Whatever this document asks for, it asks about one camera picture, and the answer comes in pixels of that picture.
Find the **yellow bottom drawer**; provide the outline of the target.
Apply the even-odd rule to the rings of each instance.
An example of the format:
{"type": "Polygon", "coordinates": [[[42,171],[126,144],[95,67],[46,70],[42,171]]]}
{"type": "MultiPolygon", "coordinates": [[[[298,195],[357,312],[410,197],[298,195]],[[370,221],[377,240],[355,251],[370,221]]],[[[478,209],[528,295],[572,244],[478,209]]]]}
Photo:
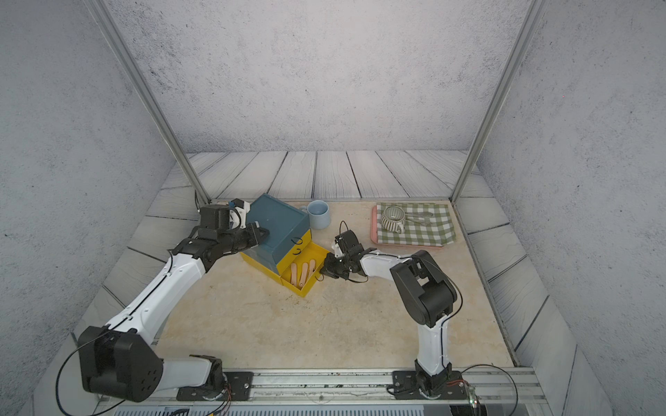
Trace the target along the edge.
{"type": "Polygon", "coordinates": [[[289,254],[279,282],[296,295],[306,297],[322,277],[324,260],[330,252],[316,243],[297,245],[289,254]]]}

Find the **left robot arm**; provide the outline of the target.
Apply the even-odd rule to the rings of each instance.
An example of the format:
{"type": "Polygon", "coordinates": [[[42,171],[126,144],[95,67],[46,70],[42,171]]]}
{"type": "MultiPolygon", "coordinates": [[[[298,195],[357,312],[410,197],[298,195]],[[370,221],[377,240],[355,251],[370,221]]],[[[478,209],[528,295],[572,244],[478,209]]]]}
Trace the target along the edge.
{"type": "Polygon", "coordinates": [[[220,258],[260,245],[269,234],[257,223],[232,230],[194,227],[132,303],[102,327],[82,332],[78,355],[83,389],[132,402],[175,388],[220,396],[227,386],[220,359],[209,355],[162,359],[152,343],[180,299],[220,258]]]}

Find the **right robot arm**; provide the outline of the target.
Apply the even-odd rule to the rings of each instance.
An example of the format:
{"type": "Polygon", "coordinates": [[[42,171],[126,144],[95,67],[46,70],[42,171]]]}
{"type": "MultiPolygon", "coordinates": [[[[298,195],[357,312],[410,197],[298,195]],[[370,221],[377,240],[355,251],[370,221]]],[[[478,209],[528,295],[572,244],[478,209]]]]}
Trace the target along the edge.
{"type": "Polygon", "coordinates": [[[454,371],[449,360],[449,321],[462,302],[460,291],[442,271],[429,252],[394,255],[376,248],[365,249],[352,230],[335,237],[333,252],[322,267],[326,277],[350,280],[352,274],[381,277],[394,282],[409,316],[418,325],[418,354],[413,381],[402,388],[389,387],[395,398],[420,395],[426,399],[443,399],[461,373],[454,371]]]}

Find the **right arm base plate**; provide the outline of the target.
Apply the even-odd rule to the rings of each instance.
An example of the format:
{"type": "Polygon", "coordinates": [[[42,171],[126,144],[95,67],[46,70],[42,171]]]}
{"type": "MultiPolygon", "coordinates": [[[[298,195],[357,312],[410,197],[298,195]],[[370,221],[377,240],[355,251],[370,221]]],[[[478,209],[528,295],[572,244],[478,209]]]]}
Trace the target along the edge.
{"type": "Polygon", "coordinates": [[[429,375],[423,371],[394,371],[387,392],[397,400],[467,400],[466,381],[459,371],[429,375]]]}

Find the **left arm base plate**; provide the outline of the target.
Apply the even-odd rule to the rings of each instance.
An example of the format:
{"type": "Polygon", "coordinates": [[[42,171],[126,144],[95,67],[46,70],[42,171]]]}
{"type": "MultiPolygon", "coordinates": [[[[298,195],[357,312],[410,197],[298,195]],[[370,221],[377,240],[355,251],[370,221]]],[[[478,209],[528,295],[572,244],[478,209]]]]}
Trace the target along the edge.
{"type": "Polygon", "coordinates": [[[202,386],[180,388],[177,401],[248,401],[253,387],[253,372],[225,371],[209,377],[202,386]]]}

